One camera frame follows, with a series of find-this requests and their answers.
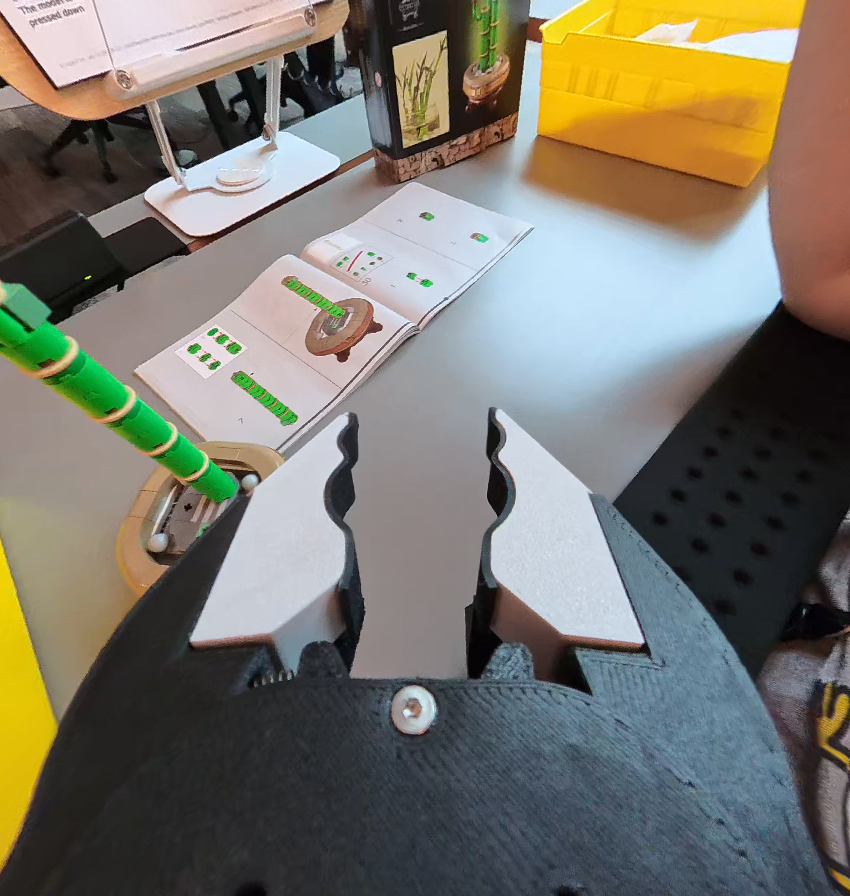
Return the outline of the yellow plastic bin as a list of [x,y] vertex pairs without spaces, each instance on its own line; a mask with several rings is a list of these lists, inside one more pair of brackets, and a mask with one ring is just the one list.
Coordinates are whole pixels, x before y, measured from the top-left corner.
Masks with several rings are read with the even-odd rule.
[[790,61],[697,44],[799,28],[800,1],[589,1],[541,27],[538,132],[747,186],[767,164]]
[[0,537],[0,870],[20,832],[56,727]]

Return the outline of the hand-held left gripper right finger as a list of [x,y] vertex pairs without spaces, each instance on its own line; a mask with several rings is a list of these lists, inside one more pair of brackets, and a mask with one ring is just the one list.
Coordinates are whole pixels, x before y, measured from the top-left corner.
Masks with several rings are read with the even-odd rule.
[[488,412],[487,528],[466,609],[467,668],[523,644],[536,678],[578,678],[572,649],[641,651],[645,637],[594,495],[503,410]]

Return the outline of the person's printed grey clothing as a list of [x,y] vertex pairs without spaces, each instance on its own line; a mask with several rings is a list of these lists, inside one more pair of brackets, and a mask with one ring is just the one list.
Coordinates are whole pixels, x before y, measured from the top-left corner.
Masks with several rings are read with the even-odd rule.
[[802,593],[836,631],[779,644],[758,688],[786,748],[835,891],[850,894],[850,518]]

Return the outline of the person's right forearm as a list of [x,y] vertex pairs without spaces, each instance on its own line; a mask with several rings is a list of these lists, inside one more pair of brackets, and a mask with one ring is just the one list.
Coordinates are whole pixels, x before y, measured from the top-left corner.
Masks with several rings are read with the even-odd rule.
[[769,165],[782,300],[850,342],[850,1],[808,1]]

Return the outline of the black box device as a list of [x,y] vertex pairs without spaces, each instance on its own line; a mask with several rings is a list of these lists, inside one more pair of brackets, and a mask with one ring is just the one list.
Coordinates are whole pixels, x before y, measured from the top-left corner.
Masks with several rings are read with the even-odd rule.
[[69,210],[0,247],[0,280],[26,286],[59,323],[104,290],[122,287],[127,272],[81,212]]

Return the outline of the black product box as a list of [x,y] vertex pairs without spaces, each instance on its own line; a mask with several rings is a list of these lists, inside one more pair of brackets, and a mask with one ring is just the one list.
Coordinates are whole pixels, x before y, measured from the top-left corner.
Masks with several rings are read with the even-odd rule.
[[374,159],[394,182],[515,136],[530,6],[351,2]]

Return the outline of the grey desk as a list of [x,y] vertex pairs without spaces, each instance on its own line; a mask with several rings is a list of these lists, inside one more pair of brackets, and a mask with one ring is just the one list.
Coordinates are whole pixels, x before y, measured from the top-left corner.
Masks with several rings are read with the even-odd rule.
[[[537,136],[419,178],[533,231],[312,430],[359,420],[353,674],[456,678],[503,409],[614,498],[780,295],[759,175],[732,188]],[[154,465],[0,359],[0,535],[57,717],[133,604],[117,532]]]

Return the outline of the tan brick pot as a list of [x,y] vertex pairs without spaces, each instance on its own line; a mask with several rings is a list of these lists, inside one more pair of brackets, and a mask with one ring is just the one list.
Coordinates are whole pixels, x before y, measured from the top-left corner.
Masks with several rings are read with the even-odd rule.
[[[202,449],[236,481],[264,479],[284,464],[276,450],[245,442],[201,442]],[[136,596],[143,595],[225,511],[158,468],[134,500],[117,537],[117,561]]]

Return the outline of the building instruction booklet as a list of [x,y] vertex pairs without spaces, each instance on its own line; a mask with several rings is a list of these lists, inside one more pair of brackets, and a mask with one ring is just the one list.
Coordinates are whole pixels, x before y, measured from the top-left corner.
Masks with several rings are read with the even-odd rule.
[[406,185],[275,261],[135,374],[204,440],[283,452],[531,230]]

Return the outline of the black office chair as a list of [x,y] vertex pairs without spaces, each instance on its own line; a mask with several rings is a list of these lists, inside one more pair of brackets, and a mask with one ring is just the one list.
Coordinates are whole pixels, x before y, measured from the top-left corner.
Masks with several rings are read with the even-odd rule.
[[63,129],[60,135],[53,141],[50,147],[44,151],[40,159],[41,169],[51,177],[60,176],[60,170],[54,162],[54,157],[62,149],[78,141],[83,145],[90,143],[87,133],[91,133],[94,141],[98,159],[102,166],[102,175],[108,184],[116,184],[118,177],[110,167],[106,145],[114,141],[114,135],[110,129],[111,125],[127,127],[134,130],[152,131],[152,125],[148,113],[144,108],[132,108],[125,112],[120,112],[109,116],[108,118],[95,120],[79,120],[72,119],[67,127]]

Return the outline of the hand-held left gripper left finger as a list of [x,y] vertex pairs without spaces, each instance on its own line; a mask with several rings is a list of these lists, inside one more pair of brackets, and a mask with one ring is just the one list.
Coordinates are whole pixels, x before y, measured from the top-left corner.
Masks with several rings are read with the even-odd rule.
[[307,644],[351,668],[365,615],[350,527],[358,418],[345,413],[253,491],[191,633],[195,648],[266,644],[298,670]]

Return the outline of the green brick bamboo stalk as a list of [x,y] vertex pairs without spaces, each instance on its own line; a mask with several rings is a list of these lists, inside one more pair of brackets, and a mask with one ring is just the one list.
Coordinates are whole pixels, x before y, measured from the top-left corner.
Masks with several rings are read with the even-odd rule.
[[50,308],[26,286],[0,280],[0,357],[71,401],[207,499],[222,503],[237,494],[234,477],[52,324],[50,314]]

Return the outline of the white plastic bag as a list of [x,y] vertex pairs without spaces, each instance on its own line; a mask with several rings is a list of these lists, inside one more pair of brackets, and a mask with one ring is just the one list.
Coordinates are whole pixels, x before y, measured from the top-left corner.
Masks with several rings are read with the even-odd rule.
[[798,28],[775,28],[743,31],[709,41],[699,41],[693,36],[698,26],[699,20],[678,24],[662,23],[635,39],[768,62],[790,63],[800,34]]

